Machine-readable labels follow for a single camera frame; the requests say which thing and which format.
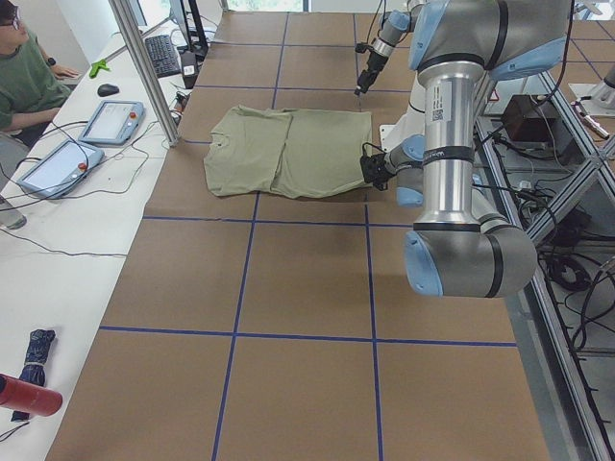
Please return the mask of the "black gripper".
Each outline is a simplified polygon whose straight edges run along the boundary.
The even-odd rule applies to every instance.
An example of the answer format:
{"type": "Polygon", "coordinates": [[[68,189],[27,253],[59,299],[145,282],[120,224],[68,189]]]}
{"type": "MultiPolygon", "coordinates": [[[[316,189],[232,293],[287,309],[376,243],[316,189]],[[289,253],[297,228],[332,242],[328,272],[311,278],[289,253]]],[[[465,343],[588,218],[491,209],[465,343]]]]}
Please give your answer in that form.
{"type": "Polygon", "coordinates": [[[359,165],[365,183],[372,184],[378,190],[388,188],[389,171],[386,169],[385,154],[363,154],[359,165]]]}
{"type": "Polygon", "coordinates": [[[360,96],[369,90],[383,71],[390,57],[390,45],[385,41],[374,41],[372,44],[360,42],[356,44],[355,51],[359,54],[369,52],[367,67],[361,71],[354,91],[356,96],[360,96]]]}

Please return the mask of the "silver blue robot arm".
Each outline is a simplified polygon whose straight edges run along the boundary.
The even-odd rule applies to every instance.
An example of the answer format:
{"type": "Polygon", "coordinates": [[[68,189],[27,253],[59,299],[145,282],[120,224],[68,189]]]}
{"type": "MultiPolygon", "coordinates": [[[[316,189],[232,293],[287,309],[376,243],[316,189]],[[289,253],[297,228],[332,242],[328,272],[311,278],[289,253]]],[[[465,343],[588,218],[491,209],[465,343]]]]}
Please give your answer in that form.
{"type": "Polygon", "coordinates": [[[356,44],[356,53],[369,54],[366,68],[357,78],[354,91],[356,96],[365,94],[369,90],[385,68],[396,46],[404,40],[405,36],[414,31],[425,4],[426,1],[407,1],[405,12],[398,10],[383,12],[376,37],[371,41],[356,44]]]}
{"type": "Polygon", "coordinates": [[[386,14],[356,94],[365,93],[404,35],[412,100],[363,178],[397,183],[401,206],[422,213],[405,237],[412,289],[425,296],[500,298],[522,290],[537,267],[528,235],[474,184],[473,130],[495,85],[559,65],[572,23],[570,1],[413,1],[386,14]]]}

